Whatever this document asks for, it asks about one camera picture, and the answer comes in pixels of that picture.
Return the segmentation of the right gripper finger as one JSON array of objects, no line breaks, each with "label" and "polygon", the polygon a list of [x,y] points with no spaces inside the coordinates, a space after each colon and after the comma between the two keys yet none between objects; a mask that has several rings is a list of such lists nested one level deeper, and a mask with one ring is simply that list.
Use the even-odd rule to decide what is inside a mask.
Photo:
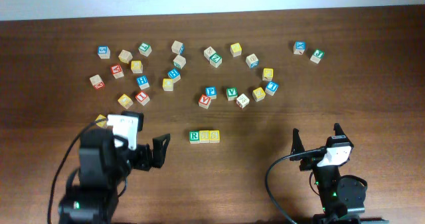
[{"label": "right gripper finger", "polygon": [[299,130],[297,128],[294,128],[292,131],[291,154],[299,154],[302,152],[305,152],[305,149],[299,136]]},{"label": "right gripper finger", "polygon": [[333,130],[335,132],[335,135],[333,136],[334,140],[346,140],[347,136],[345,135],[342,127],[339,123],[334,123]]}]

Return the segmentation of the green R block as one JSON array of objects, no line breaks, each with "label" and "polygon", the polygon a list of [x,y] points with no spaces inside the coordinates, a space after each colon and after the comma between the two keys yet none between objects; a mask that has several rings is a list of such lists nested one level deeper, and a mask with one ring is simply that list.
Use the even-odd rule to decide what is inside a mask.
[{"label": "green R block", "polygon": [[189,132],[189,142],[191,144],[199,144],[200,143],[199,131],[190,131]]}]

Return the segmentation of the yellow S block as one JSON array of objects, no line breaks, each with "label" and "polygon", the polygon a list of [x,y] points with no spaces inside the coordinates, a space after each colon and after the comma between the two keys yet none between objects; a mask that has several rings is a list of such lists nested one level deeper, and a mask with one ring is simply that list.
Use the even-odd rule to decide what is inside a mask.
[{"label": "yellow S block", "polygon": [[199,141],[200,143],[209,143],[210,142],[210,132],[208,130],[199,131]]}]

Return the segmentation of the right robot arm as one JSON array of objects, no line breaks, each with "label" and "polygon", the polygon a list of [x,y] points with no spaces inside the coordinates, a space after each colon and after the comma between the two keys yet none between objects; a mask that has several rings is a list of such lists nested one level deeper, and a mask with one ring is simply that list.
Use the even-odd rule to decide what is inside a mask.
[{"label": "right robot arm", "polygon": [[355,175],[341,175],[339,168],[349,161],[354,145],[341,126],[334,124],[335,134],[324,146],[306,150],[299,130],[293,129],[291,161],[299,161],[300,171],[310,171],[315,178],[322,214],[313,216],[313,223],[388,223],[382,218],[362,219],[368,184]]}]

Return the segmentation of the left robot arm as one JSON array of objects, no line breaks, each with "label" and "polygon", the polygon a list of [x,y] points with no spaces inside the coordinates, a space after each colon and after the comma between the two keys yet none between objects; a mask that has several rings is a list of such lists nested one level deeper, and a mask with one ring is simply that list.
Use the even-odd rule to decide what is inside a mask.
[{"label": "left robot arm", "polygon": [[92,122],[77,135],[80,165],[68,176],[58,205],[60,223],[111,223],[123,195],[119,184],[126,184],[134,169],[149,171],[163,166],[171,136],[164,134],[151,144],[138,144],[143,119],[139,112],[110,114],[103,119],[105,128]]}]

